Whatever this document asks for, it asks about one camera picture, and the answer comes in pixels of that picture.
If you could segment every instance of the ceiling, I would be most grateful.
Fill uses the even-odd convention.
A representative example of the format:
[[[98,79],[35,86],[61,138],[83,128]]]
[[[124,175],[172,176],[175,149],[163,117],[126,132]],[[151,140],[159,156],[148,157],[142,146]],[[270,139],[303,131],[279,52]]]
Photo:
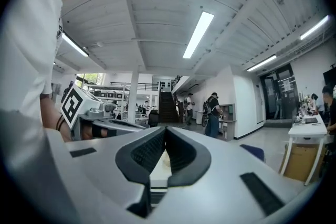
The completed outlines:
[[[215,17],[184,59],[203,11]],[[323,0],[64,0],[64,30],[89,57],[63,42],[56,65],[64,72],[138,69],[204,79],[227,65],[247,69],[280,51],[285,56],[326,14]]]

